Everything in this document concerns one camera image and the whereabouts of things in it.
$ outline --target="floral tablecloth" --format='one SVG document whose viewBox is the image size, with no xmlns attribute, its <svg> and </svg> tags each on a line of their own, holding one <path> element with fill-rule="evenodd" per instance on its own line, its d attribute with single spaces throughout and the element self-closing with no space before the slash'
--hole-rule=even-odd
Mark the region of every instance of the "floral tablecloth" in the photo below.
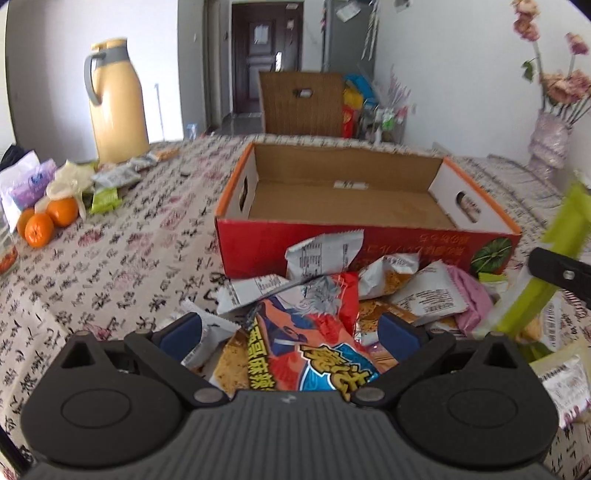
<svg viewBox="0 0 591 480">
<path fill-rule="evenodd" d="M 311 137 L 204 137 L 181 144 L 179 157 L 149 171 L 116 211 L 79 219 L 39 251 L 19 241 L 20 266 L 0 280 L 0 421 L 18 446 L 22 406 L 73 332 L 121 338 L 152 327 L 184 299 L 215 309 L 224 275 L 213 211 L 250 141 L 405 150 Z M 556 214 L 560 194 L 508 160 L 456 161 L 522 227 L 510 264 L 519 266 Z M 591 339 L 589 311 L 573 296 L 566 302 L 564 340 Z M 590 442 L 591 424 L 559 432 L 547 465 L 561 478 L 577 478 L 591 466 Z"/>
</svg>

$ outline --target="brown door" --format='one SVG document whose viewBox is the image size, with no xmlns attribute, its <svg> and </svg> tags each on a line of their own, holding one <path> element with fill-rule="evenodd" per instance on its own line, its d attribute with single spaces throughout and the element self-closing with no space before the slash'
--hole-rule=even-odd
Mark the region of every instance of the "brown door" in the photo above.
<svg viewBox="0 0 591 480">
<path fill-rule="evenodd" d="M 234 113 L 260 112 L 258 73 L 299 70 L 304 4 L 232 5 Z"/>
</svg>

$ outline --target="tiled floor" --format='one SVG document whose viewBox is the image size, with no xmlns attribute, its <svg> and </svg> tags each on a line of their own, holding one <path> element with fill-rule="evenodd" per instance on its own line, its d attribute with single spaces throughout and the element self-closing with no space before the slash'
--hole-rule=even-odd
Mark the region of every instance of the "tiled floor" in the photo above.
<svg viewBox="0 0 591 480">
<path fill-rule="evenodd" d="M 227 116 L 216 130 L 219 135 L 251 135 L 262 133 L 261 114 Z"/>
</svg>

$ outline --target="vase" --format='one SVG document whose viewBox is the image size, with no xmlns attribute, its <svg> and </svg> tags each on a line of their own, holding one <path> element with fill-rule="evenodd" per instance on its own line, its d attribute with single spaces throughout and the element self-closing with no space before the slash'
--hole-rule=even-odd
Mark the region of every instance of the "vase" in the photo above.
<svg viewBox="0 0 591 480">
<path fill-rule="evenodd" d="M 544 180 L 551 180 L 561 170 L 569 154 L 572 127 L 557 115 L 540 111 L 531 135 L 529 152 L 530 170 Z"/>
</svg>

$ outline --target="orange fruit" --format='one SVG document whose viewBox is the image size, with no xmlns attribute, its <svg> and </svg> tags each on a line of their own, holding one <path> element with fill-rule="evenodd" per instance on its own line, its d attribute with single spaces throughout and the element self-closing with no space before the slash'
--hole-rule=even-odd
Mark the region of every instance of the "orange fruit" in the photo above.
<svg viewBox="0 0 591 480">
<path fill-rule="evenodd" d="M 25 240 L 33 248 L 46 246 L 53 238 L 53 221 L 46 213 L 36 213 L 27 222 Z"/>
<path fill-rule="evenodd" d="M 45 213 L 51 217 L 56 226 L 67 227 L 78 218 L 78 202 L 74 197 L 52 200 L 47 204 Z"/>
<path fill-rule="evenodd" d="M 23 210 L 21 216 L 17 222 L 17 232 L 21 236 L 21 238 L 25 238 L 25 227 L 27 226 L 27 222 L 29 218 L 35 215 L 34 208 L 28 208 L 27 210 Z"/>
</svg>

